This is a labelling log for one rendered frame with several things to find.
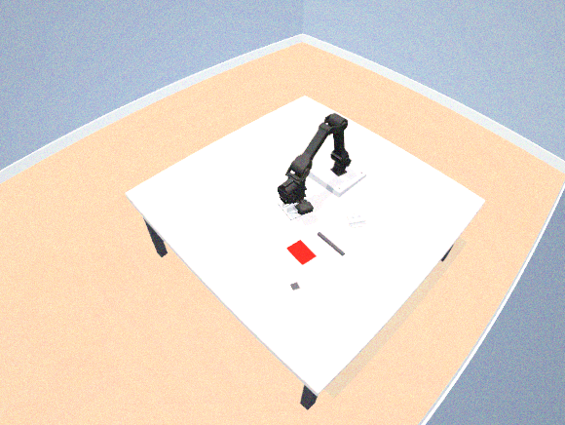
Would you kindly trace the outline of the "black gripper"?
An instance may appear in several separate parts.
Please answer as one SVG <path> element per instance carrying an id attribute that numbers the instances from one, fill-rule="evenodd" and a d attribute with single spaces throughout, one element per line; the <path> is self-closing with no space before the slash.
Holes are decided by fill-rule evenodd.
<path id="1" fill-rule="evenodd" d="M 312 206 L 312 204 L 305 200 L 304 198 L 307 197 L 305 190 L 307 190 L 307 187 L 305 185 L 305 187 L 303 189 L 297 189 L 294 192 L 294 195 L 296 195 L 296 198 L 294 198 L 294 203 L 299 203 L 298 205 L 295 205 L 294 207 L 297 209 L 298 214 L 306 214 L 306 213 L 311 213 L 314 210 L 314 207 Z"/>

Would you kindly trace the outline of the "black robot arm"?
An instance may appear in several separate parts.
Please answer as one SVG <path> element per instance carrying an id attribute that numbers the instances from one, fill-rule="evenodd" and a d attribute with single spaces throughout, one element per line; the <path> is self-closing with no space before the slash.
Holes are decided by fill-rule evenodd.
<path id="1" fill-rule="evenodd" d="M 293 203 L 294 198 L 296 198 L 294 192 L 305 187 L 306 178 L 313 166 L 313 160 L 319 153 L 319 149 L 326 138 L 330 135 L 333 135 L 334 141 L 334 149 L 330 153 L 330 159 L 334 161 L 334 164 L 330 170 L 337 176 L 347 173 L 345 169 L 352 164 L 353 160 L 350 158 L 350 154 L 345 146 L 344 130 L 346 128 L 348 128 L 348 119 L 335 112 L 326 116 L 324 121 L 320 123 L 306 150 L 303 154 L 296 156 L 291 162 L 285 173 L 287 180 L 277 188 L 281 201 L 285 205 Z"/>

